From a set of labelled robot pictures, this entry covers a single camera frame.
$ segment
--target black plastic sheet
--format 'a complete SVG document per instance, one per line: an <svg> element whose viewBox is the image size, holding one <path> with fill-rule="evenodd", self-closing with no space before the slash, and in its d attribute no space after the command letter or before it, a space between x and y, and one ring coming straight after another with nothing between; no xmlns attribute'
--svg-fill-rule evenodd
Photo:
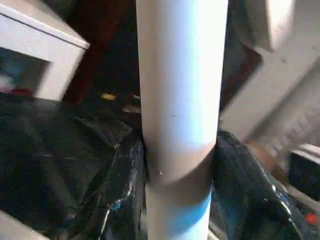
<svg viewBox="0 0 320 240"><path fill-rule="evenodd" d="M283 186L227 131L218 132L213 185L229 240L309 239Z"/></svg>
<svg viewBox="0 0 320 240"><path fill-rule="evenodd" d="M56 240L135 240L143 145L76 106L0 94L0 209Z"/></svg>

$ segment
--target yellow object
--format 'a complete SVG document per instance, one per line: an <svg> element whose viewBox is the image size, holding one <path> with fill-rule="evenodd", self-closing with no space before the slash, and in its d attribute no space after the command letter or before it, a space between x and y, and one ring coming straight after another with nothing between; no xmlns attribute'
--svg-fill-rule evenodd
<svg viewBox="0 0 320 240"><path fill-rule="evenodd" d="M104 93L104 94L102 94L101 98L107 99L107 100L110 100L110 101L114 101L114 100L117 99L117 96L109 94L109 93Z"/></svg>

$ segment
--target orange object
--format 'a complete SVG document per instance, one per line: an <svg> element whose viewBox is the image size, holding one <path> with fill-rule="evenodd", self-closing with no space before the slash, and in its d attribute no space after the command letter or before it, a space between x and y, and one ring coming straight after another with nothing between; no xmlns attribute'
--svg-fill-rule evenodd
<svg viewBox="0 0 320 240"><path fill-rule="evenodd" d="M307 215L305 215L305 220L311 225L316 225L318 218L313 213L308 213Z"/></svg>

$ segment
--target white cabinet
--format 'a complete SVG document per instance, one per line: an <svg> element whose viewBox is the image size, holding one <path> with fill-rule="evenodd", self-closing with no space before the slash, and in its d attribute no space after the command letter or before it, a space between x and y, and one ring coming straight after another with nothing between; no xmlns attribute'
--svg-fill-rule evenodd
<svg viewBox="0 0 320 240"><path fill-rule="evenodd" d="M0 0L0 48L13 51L15 58L37 59L30 61L34 69L19 83L35 97L61 100L88 47L43 2Z"/></svg>

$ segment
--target red object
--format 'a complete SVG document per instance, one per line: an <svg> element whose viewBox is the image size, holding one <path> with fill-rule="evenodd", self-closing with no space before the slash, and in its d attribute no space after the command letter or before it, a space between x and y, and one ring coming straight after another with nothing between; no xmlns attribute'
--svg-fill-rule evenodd
<svg viewBox="0 0 320 240"><path fill-rule="evenodd" d="M316 225L318 222L317 216L314 215L313 213L308 213L307 215L305 215L304 218L311 225Z"/></svg>
<svg viewBox="0 0 320 240"><path fill-rule="evenodd" d="M20 96L32 96L32 92L29 89L24 89L24 88L13 89L11 90L10 93L14 95L20 95Z"/></svg>

